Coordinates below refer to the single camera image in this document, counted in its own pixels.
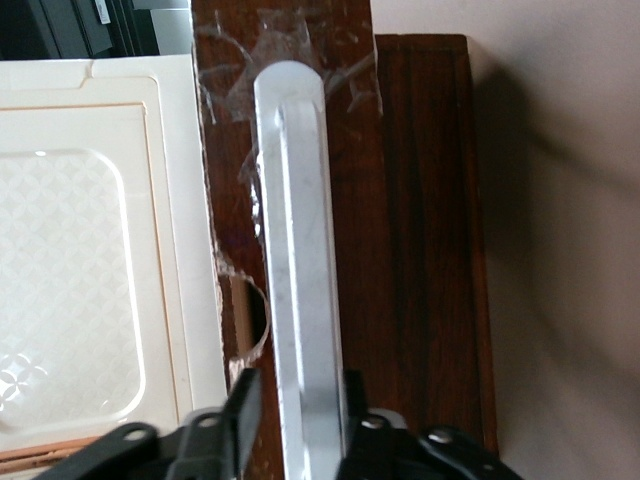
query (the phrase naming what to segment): textured plastic surface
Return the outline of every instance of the textured plastic surface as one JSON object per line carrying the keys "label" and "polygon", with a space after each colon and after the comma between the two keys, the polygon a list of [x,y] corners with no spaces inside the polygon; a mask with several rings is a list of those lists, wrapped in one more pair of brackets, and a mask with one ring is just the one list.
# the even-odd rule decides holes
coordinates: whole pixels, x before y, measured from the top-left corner
{"label": "textured plastic surface", "polygon": [[225,397],[190,65],[2,65],[0,450]]}

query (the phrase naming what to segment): clamp jaw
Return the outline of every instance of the clamp jaw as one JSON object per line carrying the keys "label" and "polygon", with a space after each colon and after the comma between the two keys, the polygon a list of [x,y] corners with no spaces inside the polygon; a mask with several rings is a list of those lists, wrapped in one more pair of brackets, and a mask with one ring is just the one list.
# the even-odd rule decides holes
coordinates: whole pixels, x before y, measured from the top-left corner
{"label": "clamp jaw", "polygon": [[[351,441],[336,480],[523,480],[453,427],[414,437],[397,414],[369,411],[358,373],[345,379]],[[246,466],[260,416],[260,372],[245,369],[222,410],[193,412],[161,438],[151,425],[123,425],[36,480],[232,480]]]}

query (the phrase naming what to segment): screw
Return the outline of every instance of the screw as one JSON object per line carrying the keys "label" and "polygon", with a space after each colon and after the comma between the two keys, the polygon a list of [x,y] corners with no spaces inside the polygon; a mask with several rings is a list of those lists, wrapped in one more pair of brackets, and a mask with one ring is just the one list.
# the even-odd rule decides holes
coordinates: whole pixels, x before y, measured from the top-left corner
{"label": "screw", "polygon": [[433,442],[443,444],[453,442],[453,437],[449,432],[445,430],[433,430],[431,433],[429,433],[429,435],[427,435],[427,438]]}
{"label": "screw", "polygon": [[380,417],[367,417],[362,421],[362,426],[372,430],[380,430],[384,427],[385,421]]}

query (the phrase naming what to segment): wooden edge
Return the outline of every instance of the wooden edge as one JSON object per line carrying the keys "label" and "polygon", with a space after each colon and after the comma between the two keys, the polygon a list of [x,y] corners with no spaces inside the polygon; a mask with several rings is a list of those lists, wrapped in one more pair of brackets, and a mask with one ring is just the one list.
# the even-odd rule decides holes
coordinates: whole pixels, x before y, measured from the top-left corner
{"label": "wooden edge", "polygon": [[82,438],[50,445],[0,452],[0,475],[51,466],[76,453],[98,438],[99,437]]}
{"label": "wooden edge", "polygon": [[394,49],[429,49],[467,52],[467,37],[461,34],[409,34],[409,35],[376,35],[376,45],[381,48]]}
{"label": "wooden edge", "polygon": [[475,309],[475,327],[478,356],[478,377],[481,385],[481,414],[484,446],[498,454],[497,415],[495,382],[493,375],[493,354],[491,348],[491,319],[489,314],[489,289],[487,284],[487,266],[482,228],[482,203],[479,191],[479,175],[476,148],[475,119],[473,114],[473,79],[469,63],[469,51],[464,37],[464,53],[457,58],[456,76],[459,81],[458,98],[460,105],[469,106],[469,114],[461,115],[461,139],[464,142],[464,172],[467,221],[470,237],[470,255],[473,282],[473,302]]}

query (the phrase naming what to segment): dark wood panel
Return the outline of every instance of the dark wood panel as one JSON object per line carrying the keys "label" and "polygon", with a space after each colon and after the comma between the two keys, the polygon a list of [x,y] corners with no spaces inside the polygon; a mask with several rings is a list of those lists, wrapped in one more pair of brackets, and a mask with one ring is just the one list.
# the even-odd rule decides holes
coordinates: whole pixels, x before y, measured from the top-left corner
{"label": "dark wood panel", "polygon": [[[327,84],[338,85],[328,98],[327,116],[343,318],[370,319],[380,311],[389,318],[393,306],[382,282],[390,264],[388,254],[385,257],[388,241],[379,234],[386,226],[386,200],[368,0],[193,0],[192,10],[212,233],[221,276],[239,272],[266,292],[264,258],[254,232],[249,189],[255,181],[251,82],[274,61],[301,60],[319,71]],[[309,42],[296,41],[307,34]],[[356,64],[362,68],[350,70]],[[372,161],[377,169],[370,174]],[[362,254],[353,255],[354,250]],[[227,285],[224,278],[221,283]],[[233,325],[229,325],[233,312],[225,288],[222,331],[229,359],[236,339]],[[360,324],[355,328],[348,322],[345,325],[345,345],[355,344],[355,348],[345,349],[347,363],[355,363],[359,356],[374,371],[382,367],[384,359],[357,352],[364,351],[367,340],[380,327],[392,331],[393,326],[381,322],[374,333],[362,337]],[[283,468],[270,340],[256,366],[263,369],[265,377],[264,415],[247,478],[279,479]],[[371,378],[377,387],[374,391],[395,391],[388,389],[390,380],[384,375]]]}
{"label": "dark wood panel", "polygon": [[412,426],[458,425],[495,450],[466,39],[380,36],[377,43],[397,367],[411,379],[402,411]]}

